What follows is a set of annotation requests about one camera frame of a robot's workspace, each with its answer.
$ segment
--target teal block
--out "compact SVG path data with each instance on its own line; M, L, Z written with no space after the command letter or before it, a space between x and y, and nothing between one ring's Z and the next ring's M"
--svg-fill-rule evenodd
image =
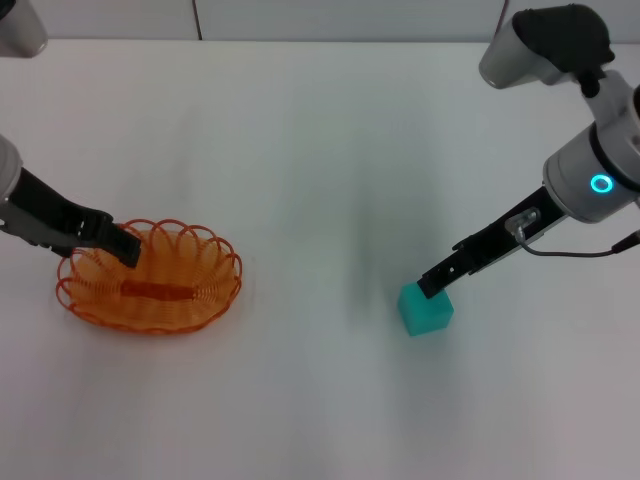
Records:
M398 310L412 337L446 328L453 316L453 305L444 290L427 298L417 283L402 287Z

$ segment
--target wire basket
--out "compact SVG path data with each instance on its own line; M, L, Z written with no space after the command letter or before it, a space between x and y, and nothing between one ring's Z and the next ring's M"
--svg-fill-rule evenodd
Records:
M142 241L136 268L99 249L76 249L58 266L56 296L101 327L170 335L200 330L224 314L242 286L242 260L200 225L131 220Z

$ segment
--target white table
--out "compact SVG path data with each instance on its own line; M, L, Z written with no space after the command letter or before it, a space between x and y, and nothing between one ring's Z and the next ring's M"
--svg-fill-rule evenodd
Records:
M98 329L0 237L0 477L637 479L640 249L521 252L410 338L404 283L541 183L577 87L486 86L484 45L54 41L0 61L0 132L67 197L212 227L237 303L174 338ZM640 46L615 48L640 82ZM640 224L565 221L539 248Z

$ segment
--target blue led ring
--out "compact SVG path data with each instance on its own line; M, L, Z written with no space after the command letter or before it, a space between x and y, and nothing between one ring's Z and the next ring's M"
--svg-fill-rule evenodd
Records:
M591 178L591 188L596 193L609 193L613 190L613 180L608 175L598 174Z

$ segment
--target orange basket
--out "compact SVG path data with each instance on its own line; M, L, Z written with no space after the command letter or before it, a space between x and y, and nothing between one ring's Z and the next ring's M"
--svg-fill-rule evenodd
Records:
M229 242L177 220L121 227L142 241L137 267L102 250L74 250L58 266L63 307L101 327L152 335L195 332L229 309L242 286L242 261Z

